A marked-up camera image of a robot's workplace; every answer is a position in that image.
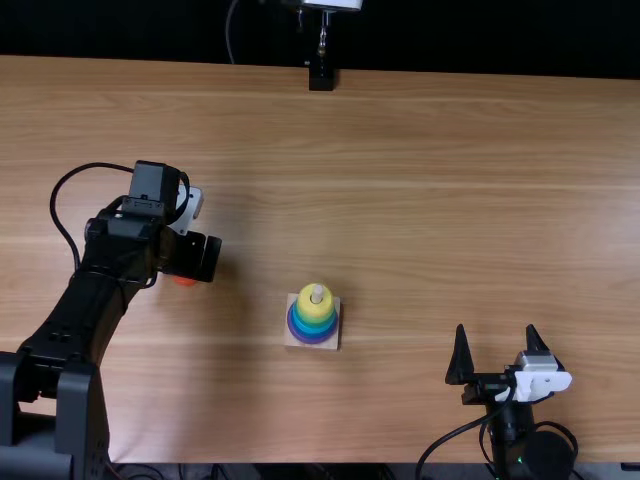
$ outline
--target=black cable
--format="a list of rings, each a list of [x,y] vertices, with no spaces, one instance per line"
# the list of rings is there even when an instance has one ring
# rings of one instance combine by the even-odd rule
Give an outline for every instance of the black cable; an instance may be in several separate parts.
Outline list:
[[[498,478],[498,476],[496,475],[496,471],[491,465],[489,465],[488,463],[483,463],[483,465],[487,469],[487,472],[489,472],[489,475],[491,475],[491,478]]]
[[[189,176],[184,172],[180,172],[180,180],[182,180],[182,183],[184,183],[184,189],[185,189],[184,200],[176,210],[176,213],[173,215],[173,217],[167,219],[167,225],[171,225],[173,222],[178,220],[182,216],[184,211],[187,209],[187,204],[189,203],[189,194],[191,193],[191,186],[189,185]]]
[[[480,427],[480,432],[478,433],[478,442],[480,442],[480,450],[482,450],[482,455],[484,455],[484,459],[487,461],[487,463],[485,463],[484,466],[487,467],[487,470],[493,476],[493,478],[497,478],[496,471],[493,469],[493,462],[489,458],[489,455],[487,454],[487,451],[484,448],[484,432],[486,429],[487,429],[487,424],[483,423],[482,426]]]
[[[487,415],[485,415],[483,417],[478,418],[477,420],[474,420],[473,422],[469,422],[466,425],[463,425],[461,427],[456,428],[455,430],[452,430],[451,432],[447,433],[446,435],[443,435],[438,440],[433,442],[429,446],[429,448],[427,448],[424,451],[424,453],[420,457],[420,460],[418,460],[418,463],[416,464],[415,480],[420,480],[420,474],[422,472],[422,467],[424,467],[424,463],[426,462],[426,460],[429,457],[429,455],[431,455],[439,446],[441,446],[442,444],[448,442],[452,438],[457,437],[461,433],[469,431],[472,428],[477,427],[478,425],[482,425],[483,423],[487,423],[490,420],[492,420],[495,417],[497,417],[498,415],[500,415],[504,411],[504,409],[507,408],[507,406],[513,400],[513,397],[516,394],[515,386],[516,386],[515,382],[512,379],[511,380],[511,384],[509,385],[509,387],[510,387],[509,388],[509,395],[507,395],[507,399],[502,403],[502,405],[500,405],[499,408],[497,408],[496,410],[494,410],[491,413],[488,413]]]
[[[149,283],[142,287],[141,290],[153,287],[156,284],[156,280],[158,280],[158,272],[153,272],[153,277],[151,277]]]
[[[389,468],[389,465],[387,465],[386,463],[383,463],[381,468],[382,468],[382,471],[384,472],[384,477],[387,480],[396,480],[396,475]]]
[[[224,469],[224,467],[222,465],[220,465],[219,463],[215,464],[218,469],[216,470],[216,472],[220,472],[222,474],[222,476],[224,477],[225,480],[230,480],[229,479],[229,475],[227,475],[226,470]]]
[[[538,430],[538,428],[540,428],[540,427],[555,428],[556,430],[561,432],[565,437],[567,437],[569,439],[569,442],[571,442],[571,446],[573,447],[573,461],[575,462],[576,458],[578,458],[579,447],[578,447],[578,439],[575,437],[575,435],[573,433],[571,433],[571,430],[569,430],[564,425],[560,425],[559,423],[556,423],[556,422],[539,422],[539,423],[536,423],[533,426],[533,430],[534,431]]]
[[[156,467],[152,467],[151,465],[147,465],[145,463],[123,463],[122,465],[119,465],[116,468],[116,471],[118,473],[120,473],[122,470],[124,470],[127,467],[138,467],[138,468],[148,468],[149,470],[151,470],[153,473],[155,473],[156,475],[158,475],[158,477],[160,477],[160,480],[166,480],[164,475],[162,474],[162,472],[160,470],[158,470]],[[128,480],[131,480],[134,477],[139,477],[142,478],[141,476],[146,476],[147,478],[153,478],[149,475],[146,475],[144,473],[137,473],[135,475],[133,475],[132,477],[128,477]]]
[[[227,54],[229,55],[229,63],[231,65],[235,64],[235,58],[233,57],[233,51],[231,50],[231,19],[233,18],[233,12],[238,6],[238,0],[231,0],[231,4],[229,5],[229,9],[227,10],[227,18],[224,22],[224,39],[227,44]]]
[[[120,170],[122,172],[133,173],[133,168],[125,167],[123,165],[116,165],[114,163],[104,163],[104,162],[94,162],[94,163],[86,163],[84,165],[80,165],[79,167],[74,168],[69,173],[64,175],[58,183],[53,187],[51,192],[51,199],[49,200],[49,213],[51,214],[51,220],[53,220],[53,224],[56,226],[58,231],[62,234],[64,239],[71,247],[71,254],[73,255],[73,266],[74,270],[77,270],[80,267],[80,253],[78,252],[78,247],[76,243],[73,241],[71,235],[66,228],[62,226],[60,219],[58,218],[58,214],[56,213],[56,199],[58,198],[58,192],[62,185],[65,184],[67,180],[73,177],[75,174],[88,170],[90,168],[111,168],[113,170]]]
[[[118,470],[116,470],[116,468],[110,461],[108,461],[105,466],[107,467],[107,470],[109,470],[109,472],[111,472],[111,474],[116,478],[116,480],[125,480],[125,478],[123,478],[122,475],[118,473]]]

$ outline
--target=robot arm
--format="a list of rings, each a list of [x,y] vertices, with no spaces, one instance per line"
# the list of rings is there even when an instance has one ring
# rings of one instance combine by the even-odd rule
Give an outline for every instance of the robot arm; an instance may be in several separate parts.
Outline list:
[[[180,179],[187,199],[176,207]],[[137,162],[129,195],[85,229],[79,268],[44,324],[18,349],[0,353],[0,478],[102,478],[109,429],[100,363],[127,306],[158,272],[212,281],[221,241],[170,228],[188,207],[188,177]],[[18,402],[57,400],[55,417]]]
[[[527,349],[520,352],[515,363],[507,365],[503,373],[475,373],[464,327],[458,325],[445,382],[465,385],[463,405],[485,406],[487,415],[482,421],[469,425],[481,424],[481,445],[488,428],[493,461],[487,468],[496,478],[567,480],[578,456],[578,442],[562,425],[535,423],[533,405],[566,390],[572,378],[533,325],[527,327],[526,336]],[[568,442],[555,432],[541,431],[541,427],[560,431]],[[416,469],[416,478],[422,463]]]

